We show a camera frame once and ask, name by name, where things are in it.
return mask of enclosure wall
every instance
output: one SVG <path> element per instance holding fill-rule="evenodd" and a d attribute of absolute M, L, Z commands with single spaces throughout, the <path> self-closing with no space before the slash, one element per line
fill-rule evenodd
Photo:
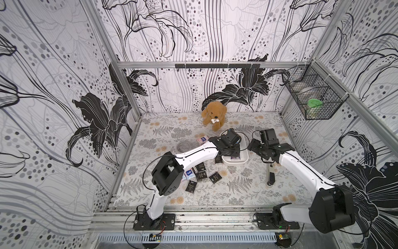
<path fill-rule="evenodd" d="M 398 3 L 353 1 L 321 49 L 320 61 L 397 133 Z M 330 120 L 304 120 L 295 102 L 283 119 L 301 156 L 354 195 L 357 248 L 398 246 L 397 155 L 347 104 Z"/>
<path fill-rule="evenodd" d="M 121 61 L 233 63 L 309 61 L 338 2 L 103 0 L 93 4 Z M 133 74 L 131 80 L 141 112 L 199 112 L 212 100 L 222 101 L 233 112 L 273 112 L 280 111 L 289 97 L 280 86 L 283 71 L 273 69 L 145 69 L 153 76 Z"/>
<path fill-rule="evenodd" d="M 0 1 L 0 247 L 79 248 L 134 129 L 74 1 Z"/>

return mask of patterned tablecloth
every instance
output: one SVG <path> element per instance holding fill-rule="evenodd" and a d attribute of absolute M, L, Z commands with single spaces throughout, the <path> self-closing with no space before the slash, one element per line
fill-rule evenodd
<path fill-rule="evenodd" d="M 196 139 L 207 135 L 212 137 L 220 132 L 235 128 L 252 139 L 252 132 L 262 129 L 275 129 L 281 143 L 290 143 L 283 127 L 281 117 L 276 112 L 233 112 L 227 113 L 226 122 L 218 132 L 211 125 L 202 124 L 200 113 L 148 113 L 142 117 L 133 151 L 114 202 L 115 207 L 147 204 L 152 192 L 142 184 L 145 167 L 156 157 L 171 151 L 177 153 L 176 145 L 187 141 L 191 149 L 199 144 Z M 311 204 L 312 197 L 297 178 L 281 165 L 275 166 L 275 184 L 266 184 L 266 164 L 256 154 L 249 151 L 249 161 L 241 167 L 215 165 L 214 160 L 205 161 L 207 176 L 214 172 L 222 176 L 216 184 L 209 179 L 200 181 L 195 193 L 186 192 L 188 182 L 183 181 L 179 188 L 169 195 L 167 206 L 252 206 L 275 205 L 284 202 Z M 151 183 L 150 172 L 156 166 L 151 165 L 145 173 L 144 181 Z"/>

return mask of wire basket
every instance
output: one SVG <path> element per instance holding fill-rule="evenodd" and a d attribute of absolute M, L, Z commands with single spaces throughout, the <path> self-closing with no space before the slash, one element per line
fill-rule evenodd
<path fill-rule="evenodd" d="M 305 73 L 301 76 L 298 80 L 296 80 L 297 77 L 293 80 L 290 78 L 285 85 L 304 118 L 306 120 L 330 119 L 345 100 L 342 100 L 311 66 L 307 66 Z"/>

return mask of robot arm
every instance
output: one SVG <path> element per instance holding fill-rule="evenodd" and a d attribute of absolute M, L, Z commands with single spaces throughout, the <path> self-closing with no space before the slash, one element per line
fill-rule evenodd
<path fill-rule="evenodd" d="M 228 129 L 226 135 L 211 137 L 203 145 L 185 153 L 173 155 L 171 152 L 166 152 L 165 155 L 169 157 L 162 157 L 152 171 L 155 193 L 144 213 L 147 228 L 158 227 L 167 196 L 178 188 L 185 171 L 217 155 L 238 157 L 240 140 L 241 137 L 234 129 Z"/>
<path fill-rule="evenodd" d="M 271 158 L 290 170 L 314 198 L 312 205 L 281 204 L 273 209 L 275 222 L 304 222 L 320 232 L 352 225 L 355 222 L 352 193 L 321 175 L 294 148 L 279 143 L 274 129 L 260 131 L 261 141 L 253 139 L 248 149 L 268 160 Z"/>
<path fill-rule="evenodd" d="M 272 160 L 288 168 L 314 197 L 312 205 L 277 205 L 273 209 L 276 225 L 283 222 L 313 224 L 320 232 L 327 233 L 355 222 L 351 192 L 338 187 L 306 163 L 287 143 L 279 144 L 273 129 L 260 132 L 261 141 L 253 139 L 248 149 L 263 159 Z M 183 173 L 193 166 L 213 159 L 217 155 L 239 156 L 241 137 L 229 129 L 226 135 L 212 137 L 205 144 L 182 154 L 167 152 L 152 171 L 155 193 L 146 206 L 144 219 L 148 229 L 156 228 L 162 218 L 167 196 L 180 185 Z"/>

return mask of stuffed toy dog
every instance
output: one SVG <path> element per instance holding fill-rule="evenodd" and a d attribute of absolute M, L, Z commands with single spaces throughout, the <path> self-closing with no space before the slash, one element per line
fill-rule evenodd
<path fill-rule="evenodd" d="M 226 106 L 219 101 L 210 102 L 202 112 L 204 125 L 213 123 L 213 131 L 218 131 L 224 125 Z"/>

